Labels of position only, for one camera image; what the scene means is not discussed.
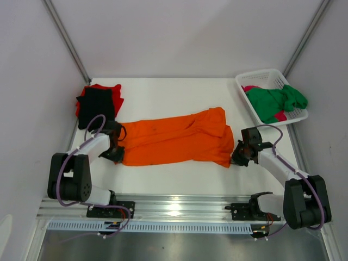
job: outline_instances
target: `plastic basket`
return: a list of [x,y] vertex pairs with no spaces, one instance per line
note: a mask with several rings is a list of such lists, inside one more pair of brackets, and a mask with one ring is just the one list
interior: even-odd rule
[[[282,89],[284,84],[289,84],[282,73],[276,69],[267,69],[239,74],[236,76],[235,81],[237,82],[238,88],[243,97],[243,102],[249,110],[255,125],[265,123],[260,120],[248,97],[245,95],[242,86],[256,85],[263,89]],[[306,109],[299,108],[294,108],[294,111],[285,112],[284,114],[287,117],[286,121],[271,123],[271,125],[286,125],[297,121],[302,121],[308,117],[308,111]]]

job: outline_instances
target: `gray wall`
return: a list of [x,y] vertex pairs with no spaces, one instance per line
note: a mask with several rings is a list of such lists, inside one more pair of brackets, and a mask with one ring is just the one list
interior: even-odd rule
[[321,0],[53,0],[91,77],[231,77],[290,59]]
[[347,10],[348,1],[333,1],[288,77],[309,100],[309,118],[296,124],[296,128],[311,174],[326,180],[333,221],[345,255],[348,254]]
[[14,225],[2,260],[21,260],[49,164],[67,149],[83,81],[41,1],[0,1],[0,219]]

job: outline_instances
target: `orange shirt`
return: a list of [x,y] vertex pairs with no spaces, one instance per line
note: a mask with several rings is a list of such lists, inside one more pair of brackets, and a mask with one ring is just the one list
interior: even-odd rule
[[127,130],[126,138],[119,141],[119,146],[125,147],[123,165],[147,166],[186,160],[230,165],[233,134],[221,107],[188,116],[122,125]]

